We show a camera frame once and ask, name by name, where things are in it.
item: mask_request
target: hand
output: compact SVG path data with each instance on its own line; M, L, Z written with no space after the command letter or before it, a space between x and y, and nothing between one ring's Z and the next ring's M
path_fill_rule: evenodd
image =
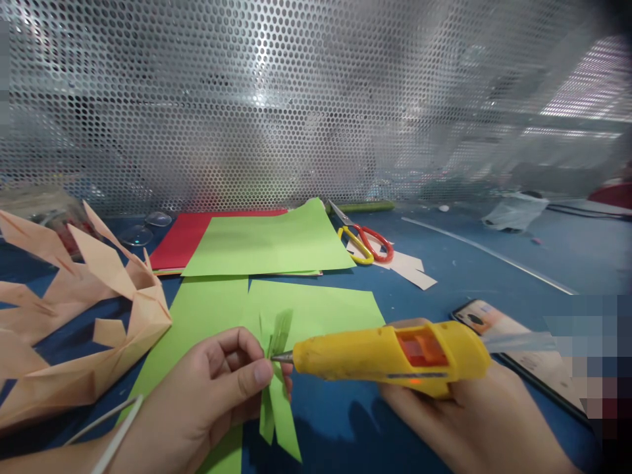
M414 327L426 319L398 321ZM575 474L520 377L492 362L485 378L451 384L453 400L433 400L381 384L386 403L455 474Z
M290 393L291 372L284 364ZM110 472L195 471L231 427L259 417L272 377L272 363L245 328L203 340L144 402Z

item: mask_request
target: table surface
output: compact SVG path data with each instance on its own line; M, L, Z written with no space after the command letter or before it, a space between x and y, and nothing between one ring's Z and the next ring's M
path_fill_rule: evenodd
M595 206L576 202L575 205ZM598 205L599 209L612 209ZM447 213L421 206L403 205L395 211L353 214L350 217L385 235L396 250L423 260L428 275L438 284L423 292L393 271L377 266L327 272L316 277L258 277L297 284L333 286L372 291L386 322L412 317L447 320L451 311L480 298L532 330L547 330L542 316L565 307L568 296L502 259L479 248L422 226L414 219L457 234L501 253L546 275L580 294L629 293L632 282L630 243L632 224L587 219L545 211L524 234L486 229L480 222L483 207L456 207ZM141 219L106 220L118 234ZM152 228L153 251L168 228ZM532 238L538 238L536 244ZM21 282L42 295L54 276L45 263L6 244L0 246L0 280ZM171 304L181 278L162 278ZM36 350L51 364L88 355L96 317L128 319L130 302L123 298L100 302L89 311L40 342ZM127 399L144 359L115 383L92 406L79 407L35 427L21 430L0 443L0 458L60 446L82 427ZM244 428L242 472L425 472L447 473L440 459L390 411L369 382L323 382L295 374L292 410L303 454L298 465L277 446L270 448L259 436L258 423ZM0 392L0 403L10 382ZM600 463L600 445L585 424L573 418L532 386L528 386L563 449L584 472ZM112 428L114 421L96 428L92 437Z

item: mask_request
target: scissors blade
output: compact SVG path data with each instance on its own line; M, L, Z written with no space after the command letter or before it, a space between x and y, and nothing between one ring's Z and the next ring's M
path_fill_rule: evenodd
M329 200L329 205L331 206L331 208L334 210L334 212L336 213L336 215L340 218L340 220L342 221L343 225L346 226L353 226L354 222L349 219L347 217L347 214L345 214L344 212L342 212L337 205L333 204L333 202L331 201L331 199Z

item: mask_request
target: perforated metal sheet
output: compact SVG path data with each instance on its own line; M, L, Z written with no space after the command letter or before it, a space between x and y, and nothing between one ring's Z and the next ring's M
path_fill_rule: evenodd
M103 213L576 196L629 151L629 52L577 0L0 5L2 186Z

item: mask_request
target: scissors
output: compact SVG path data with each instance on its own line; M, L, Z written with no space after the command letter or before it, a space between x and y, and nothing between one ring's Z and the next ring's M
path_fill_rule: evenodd
M352 255L351 258L356 263L360 263L362 265L370 265L373 263L373 261L377 261L380 263L389 263L393 260L393 256L395 255L395 253L393 250L393 246L388 240L386 240L380 234L368 227L360 227L359 225L355 224L351 219L349 219L349 217L347 217L347 214L342 212L337 205L333 204L331 200L329 200L329 205L342 221L342 227L338 229L338 237L341 238L343 232L347 234L349 236L349 239L351 239L351 241L360 249L362 254L366 257L362 259L356 257L355 255ZM353 227L357 230L357 235L360 237L361 242L360 239L358 239L355 234L353 234L353 232L349 230L350 227ZM386 257L381 256L378 252L373 250L373 247L371 247L366 234L372 235L382 244L382 246L386 247Z

